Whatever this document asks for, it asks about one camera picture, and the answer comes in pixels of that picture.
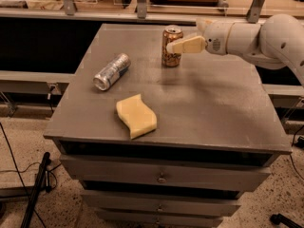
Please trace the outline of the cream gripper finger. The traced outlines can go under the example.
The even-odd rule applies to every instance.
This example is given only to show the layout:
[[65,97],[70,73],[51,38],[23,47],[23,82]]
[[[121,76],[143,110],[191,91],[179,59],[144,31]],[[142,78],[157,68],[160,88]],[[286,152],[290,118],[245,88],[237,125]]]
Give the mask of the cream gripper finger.
[[202,36],[181,38],[169,43],[166,50],[169,53],[200,53],[206,48],[206,41]]
[[196,20],[196,27],[199,31],[205,31],[208,26],[213,23],[212,20],[205,19],[205,18],[198,18]]

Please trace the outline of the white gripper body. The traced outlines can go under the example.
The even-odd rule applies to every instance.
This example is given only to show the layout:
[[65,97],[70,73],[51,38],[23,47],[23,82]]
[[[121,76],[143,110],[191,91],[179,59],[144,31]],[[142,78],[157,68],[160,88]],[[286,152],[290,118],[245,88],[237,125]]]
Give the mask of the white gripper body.
[[203,31],[206,40],[206,50],[211,54],[226,55],[227,43],[233,23],[207,21]]

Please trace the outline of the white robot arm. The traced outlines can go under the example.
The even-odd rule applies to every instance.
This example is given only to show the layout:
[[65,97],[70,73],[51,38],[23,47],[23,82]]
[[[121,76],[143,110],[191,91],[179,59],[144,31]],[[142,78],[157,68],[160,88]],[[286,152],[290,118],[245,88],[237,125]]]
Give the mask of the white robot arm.
[[288,67],[304,85],[304,28],[293,16],[276,14],[264,23],[210,21],[199,18],[200,34],[166,46],[169,53],[236,55],[253,65],[277,70]]

